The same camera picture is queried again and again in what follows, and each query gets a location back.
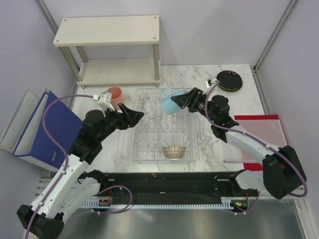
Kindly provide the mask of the patterned bowl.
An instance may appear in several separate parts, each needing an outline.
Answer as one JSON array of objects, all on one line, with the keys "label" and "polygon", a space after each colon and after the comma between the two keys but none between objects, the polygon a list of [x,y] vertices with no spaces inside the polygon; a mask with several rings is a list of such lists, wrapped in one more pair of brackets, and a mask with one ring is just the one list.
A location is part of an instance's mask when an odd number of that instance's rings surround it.
[{"label": "patterned bowl", "polygon": [[183,146],[164,146],[161,148],[164,156],[170,159],[183,158],[186,147]]}]

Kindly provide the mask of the white wire dish rack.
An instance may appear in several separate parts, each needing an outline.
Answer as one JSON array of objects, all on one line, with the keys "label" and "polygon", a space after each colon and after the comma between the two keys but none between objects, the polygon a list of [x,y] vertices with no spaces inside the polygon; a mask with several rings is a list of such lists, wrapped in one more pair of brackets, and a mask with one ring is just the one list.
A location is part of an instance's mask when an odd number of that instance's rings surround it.
[{"label": "white wire dish rack", "polygon": [[197,139],[195,115],[180,110],[168,115],[162,108],[165,96],[176,91],[186,93],[190,88],[140,88],[136,92],[135,107],[145,115],[134,127],[131,154],[134,161],[171,161],[164,155],[163,147],[185,147],[180,161],[194,161]]}]

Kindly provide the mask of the blue mug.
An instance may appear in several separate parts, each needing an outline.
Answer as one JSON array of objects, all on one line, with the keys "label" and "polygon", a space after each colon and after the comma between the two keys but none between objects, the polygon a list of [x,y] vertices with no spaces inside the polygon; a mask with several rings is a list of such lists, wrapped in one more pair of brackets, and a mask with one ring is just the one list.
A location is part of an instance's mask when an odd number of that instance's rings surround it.
[{"label": "blue mug", "polygon": [[181,107],[176,104],[171,98],[173,96],[179,96],[183,94],[185,94],[185,90],[176,90],[173,88],[162,89],[161,95],[163,96],[163,98],[161,100],[161,106],[166,114],[173,115],[181,110]]}]

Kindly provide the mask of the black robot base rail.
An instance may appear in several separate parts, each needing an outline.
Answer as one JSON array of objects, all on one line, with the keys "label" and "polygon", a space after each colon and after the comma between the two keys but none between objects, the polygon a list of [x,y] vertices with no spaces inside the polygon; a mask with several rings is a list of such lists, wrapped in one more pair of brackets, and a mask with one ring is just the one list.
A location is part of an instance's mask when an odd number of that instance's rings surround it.
[{"label": "black robot base rail", "polygon": [[123,185],[133,195],[161,192],[207,194],[213,197],[256,196],[256,189],[242,189],[235,182],[234,172],[157,172],[157,173],[103,173],[99,170],[82,173],[79,178],[94,178],[101,189]]}]

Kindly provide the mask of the black plate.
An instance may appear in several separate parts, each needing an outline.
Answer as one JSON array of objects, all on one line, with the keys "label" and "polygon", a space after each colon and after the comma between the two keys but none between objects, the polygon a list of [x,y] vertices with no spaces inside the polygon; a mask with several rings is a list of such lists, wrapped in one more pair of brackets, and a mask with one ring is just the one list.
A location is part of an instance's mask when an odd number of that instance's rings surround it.
[{"label": "black plate", "polygon": [[243,85],[240,75],[230,70],[221,71],[217,74],[216,79],[220,81],[220,85],[227,88],[235,88]]}]

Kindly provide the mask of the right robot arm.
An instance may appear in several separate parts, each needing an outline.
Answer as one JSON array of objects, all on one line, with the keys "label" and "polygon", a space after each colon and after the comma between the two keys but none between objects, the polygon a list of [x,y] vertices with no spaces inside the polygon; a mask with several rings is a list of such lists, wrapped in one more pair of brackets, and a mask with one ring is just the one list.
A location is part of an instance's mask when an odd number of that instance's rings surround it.
[{"label": "right robot arm", "polygon": [[228,183],[228,190],[240,196],[246,189],[267,190],[276,199],[287,195],[303,198],[308,194],[307,178],[296,151],[289,145],[279,147],[246,131],[230,115],[228,99],[209,95],[198,88],[173,96],[181,109],[198,112],[211,124],[216,138],[253,156],[262,166],[261,171],[240,170]]}]

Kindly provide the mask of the tall pink cup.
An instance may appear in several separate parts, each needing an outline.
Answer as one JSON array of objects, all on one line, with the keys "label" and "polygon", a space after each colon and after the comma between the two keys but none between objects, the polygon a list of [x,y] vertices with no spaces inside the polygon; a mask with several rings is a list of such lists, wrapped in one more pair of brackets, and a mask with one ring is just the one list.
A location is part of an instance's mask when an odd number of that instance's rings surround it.
[{"label": "tall pink cup", "polygon": [[119,107],[119,104],[124,103],[124,97],[121,88],[110,87],[107,92],[112,94],[110,103],[112,104],[113,108],[117,111],[120,111],[121,109]]}]

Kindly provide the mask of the green plate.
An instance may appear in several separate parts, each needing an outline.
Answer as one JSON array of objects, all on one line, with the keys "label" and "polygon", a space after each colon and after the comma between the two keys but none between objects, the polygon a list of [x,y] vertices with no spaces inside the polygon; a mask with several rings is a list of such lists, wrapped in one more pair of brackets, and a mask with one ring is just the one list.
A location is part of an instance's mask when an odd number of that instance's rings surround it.
[{"label": "green plate", "polygon": [[224,87],[224,86],[218,84],[218,87],[224,91],[227,91],[227,92],[236,92],[242,88],[242,85],[235,87],[235,88],[227,88],[227,87]]}]

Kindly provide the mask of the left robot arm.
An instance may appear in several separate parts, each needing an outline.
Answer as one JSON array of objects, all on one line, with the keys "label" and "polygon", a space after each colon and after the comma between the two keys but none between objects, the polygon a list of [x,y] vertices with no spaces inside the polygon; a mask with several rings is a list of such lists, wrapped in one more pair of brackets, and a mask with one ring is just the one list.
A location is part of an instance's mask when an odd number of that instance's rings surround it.
[{"label": "left robot arm", "polygon": [[91,110],[87,112],[76,139],[65,160],[44,191],[30,204],[21,205],[18,218],[25,228],[24,237],[32,233],[40,239],[57,238],[71,215],[92,196],[104,196],[109,183],[87,177],[75,190],[72,186],[102,150],[102,141],[116,130],[126,130],[138,124],[143,112],[119,104],[120,112]]}]

